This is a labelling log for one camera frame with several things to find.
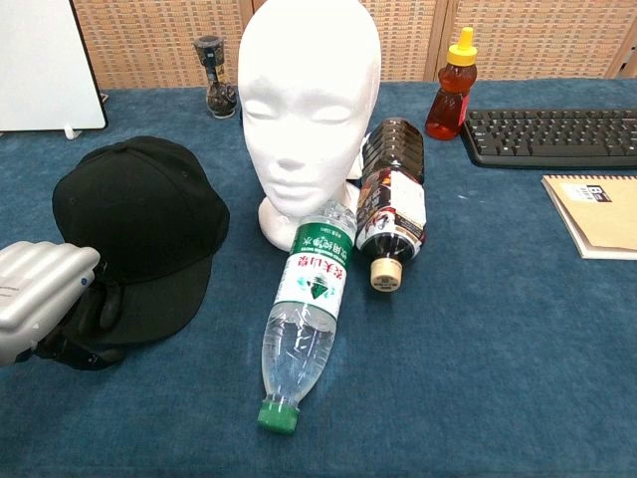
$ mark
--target notebook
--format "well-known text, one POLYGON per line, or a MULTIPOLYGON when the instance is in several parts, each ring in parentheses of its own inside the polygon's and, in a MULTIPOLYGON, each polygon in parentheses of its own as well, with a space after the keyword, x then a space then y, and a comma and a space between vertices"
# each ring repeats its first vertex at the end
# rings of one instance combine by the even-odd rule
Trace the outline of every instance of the notebook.
POLYGON ((584 259, 637 260, 637 176, 543 176, 584 259))

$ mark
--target bottle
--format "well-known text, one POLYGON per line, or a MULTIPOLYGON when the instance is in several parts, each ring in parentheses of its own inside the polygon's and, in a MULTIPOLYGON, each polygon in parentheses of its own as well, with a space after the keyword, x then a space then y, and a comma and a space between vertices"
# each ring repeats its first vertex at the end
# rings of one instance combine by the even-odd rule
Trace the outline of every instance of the bottle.
POLYGON ((237 107, 237 93, 232 85, 226 83, 224 72, 224 39, 205 36, 193 42, 199 62, 206 69, 208 90, 206 105, 214 118, 231 118, 237 107))
POLYGON ((266 398, 258 421, 271 431, 295 431, 299 402, 325 367, 355 229, 354 214, 335 201, 297 229, 263 337, 266 398))
POLYGON ((473 28, 462 29, 458 44, 449 47, 447 66, 438 72, 441 88, 425 121, 425 132, 436 139, 452 139, 465 120, 469 89, 478 76, 473 36, 473 28))
MULTIPOLYGON (((392 121, 396 129, 417 131, 405 119, 392 121)), ((425 242, 423 142, 420 132, 373 133, 370 137, 375 136, 381 140, 363 147, 356 247, 372 259, 371 286, 393 292, 402 283, 403 264, 413 259, 425 242), (397 137, 403 138, 400 146, 397 137)))

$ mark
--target green bottle cap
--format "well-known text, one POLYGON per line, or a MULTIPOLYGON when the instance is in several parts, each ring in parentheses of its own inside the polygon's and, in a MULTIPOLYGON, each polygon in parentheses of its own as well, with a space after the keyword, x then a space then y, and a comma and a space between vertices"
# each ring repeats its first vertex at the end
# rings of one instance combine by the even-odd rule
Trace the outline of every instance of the green bottle cap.
POLYGON ((259 411, 259 424, 276 433, 291 435, 297 428, 299 410, 295 406, 264 400, 259 411))

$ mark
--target green bottle label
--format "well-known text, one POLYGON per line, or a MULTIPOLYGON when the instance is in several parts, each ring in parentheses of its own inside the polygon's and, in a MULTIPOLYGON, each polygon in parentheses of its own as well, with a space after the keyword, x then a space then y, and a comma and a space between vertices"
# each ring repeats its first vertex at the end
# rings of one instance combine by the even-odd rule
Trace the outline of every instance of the green bottle label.
POLYGON ((297 230, 275 304, 310 304, 338 317, 351 239, 330 224, 311 222, 297 230))

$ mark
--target honey bottle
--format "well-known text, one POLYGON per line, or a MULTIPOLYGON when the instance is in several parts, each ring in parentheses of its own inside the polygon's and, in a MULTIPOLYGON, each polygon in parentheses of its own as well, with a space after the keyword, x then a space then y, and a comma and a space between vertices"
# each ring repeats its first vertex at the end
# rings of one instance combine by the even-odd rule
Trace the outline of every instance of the honey bottle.
POLYGON ((473 36, 473 28, 462 29, 458 43, 449 47, 447 66, 438 72, 440 90, 425 121, 425 132, 436 139, 454 138, 465 120, 469 89, 478 76, 473 36))

